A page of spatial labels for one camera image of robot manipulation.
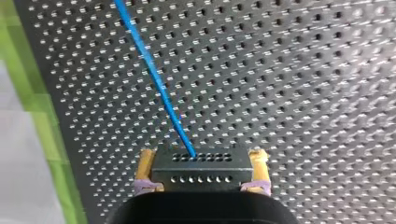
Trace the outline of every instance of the perforated metal panel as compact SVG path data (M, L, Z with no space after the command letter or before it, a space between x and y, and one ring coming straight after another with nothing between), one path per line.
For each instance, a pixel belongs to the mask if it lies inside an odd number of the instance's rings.
M15 1L91 223L179 144L111 1ZM266 148L301 223L395 223L396 3L128 1L196 147Z

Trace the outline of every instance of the gray surface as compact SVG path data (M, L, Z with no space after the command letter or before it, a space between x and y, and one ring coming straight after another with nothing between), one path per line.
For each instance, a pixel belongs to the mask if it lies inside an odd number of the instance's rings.
M111 1L15 2L103 223L139 149L177 135ZM394 1L130 3L196 147L266 148L302 223L395 222Z
M22 111L2 61L0 143L0 224L64 224L35 125Z
M244 147L196 148L191 158L185 148L159 147L151 166L151 181L166 191L240 190L252 180L253 168Z

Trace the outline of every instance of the purple clip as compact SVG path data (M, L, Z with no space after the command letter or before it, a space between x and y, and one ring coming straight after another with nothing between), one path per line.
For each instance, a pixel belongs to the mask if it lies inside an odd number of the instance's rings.
M262 193L271 196L271 182L268 180L254 180L245 184L242 184L242 191L246 191L248 188L262 188Z
M134 193L140 195L155 191L156 188L161 187L160 183L153 183L149 179L136 179L134 181Z

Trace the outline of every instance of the green strip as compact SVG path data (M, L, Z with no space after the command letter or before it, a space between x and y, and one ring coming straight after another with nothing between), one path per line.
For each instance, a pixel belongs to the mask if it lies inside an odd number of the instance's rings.
M66 222L87 223L50 96L11 0L0 0L0 59L24 110L31 112Z

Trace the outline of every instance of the blue wire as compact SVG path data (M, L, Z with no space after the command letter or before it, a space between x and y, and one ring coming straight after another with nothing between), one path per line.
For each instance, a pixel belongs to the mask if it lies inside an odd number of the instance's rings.
M140 37L139 32L137 31L136 27L131 23L131 16L129 15L125 4L123 3L124 0L114 0L114 3L117 6L117 9L120 13L120 17L125 22L126 27L131 31L132 39L137 46L140 54L143 56L145 60L149 73L151 75L152 80L154 81L155 87L157 91L160 92L161 99L163 100L163 105L165 106L166 112L169 114L169 117L174 125L178 135L183 141L184 146L186 146L187 150L190 153L191 157L195 157L195 149L192 146L189 137L184 133L183 127L181 126L180 120L178 120L177 115L173 109L172 103L169 100L168 94L166 92L166 87L163 85L163 81L161 80L160 75L157 72L157 68L154 64L154 61L149 54L149 51L146 49L146 45L143 42L142 38Z

